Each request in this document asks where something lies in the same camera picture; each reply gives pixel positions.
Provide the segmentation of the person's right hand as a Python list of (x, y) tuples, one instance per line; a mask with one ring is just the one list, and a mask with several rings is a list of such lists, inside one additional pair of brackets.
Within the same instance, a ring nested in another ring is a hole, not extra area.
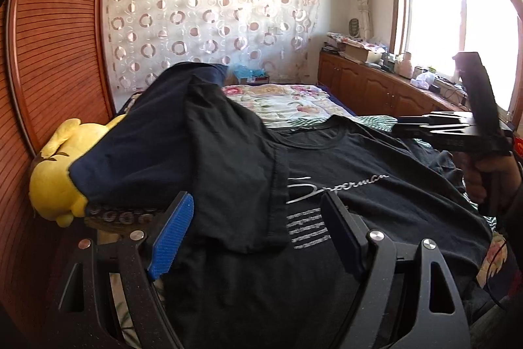
[(512, 202), (521, 185), (521, 172), (513, 155), (472, 155), (464, 152), (453, 154), (455, 164), (463, 171), (466, 192), (472, 202), (483, 203), (491, 192), (490, 178), (497, 188), (499, 207)]

